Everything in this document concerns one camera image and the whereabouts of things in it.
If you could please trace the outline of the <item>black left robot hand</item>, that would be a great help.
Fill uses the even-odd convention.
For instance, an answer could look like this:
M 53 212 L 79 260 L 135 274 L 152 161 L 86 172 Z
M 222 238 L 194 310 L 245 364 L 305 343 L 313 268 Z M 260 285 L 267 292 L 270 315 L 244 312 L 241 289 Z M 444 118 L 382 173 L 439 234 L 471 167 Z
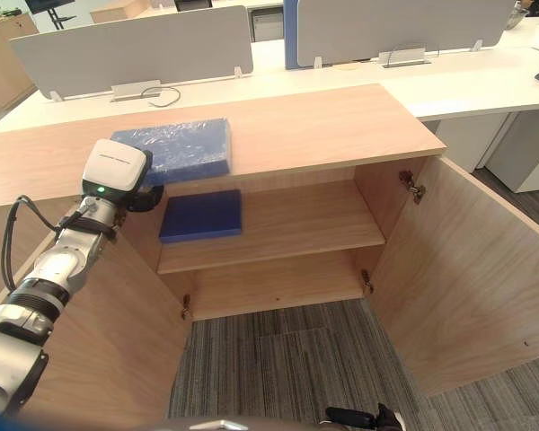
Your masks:
M 148 186 L 153 154 L 109 139 L 99 139 L 86 161 L 82 197 L 110 202 L 118 210 L 148 212 L 161 202 L 164 186 Z

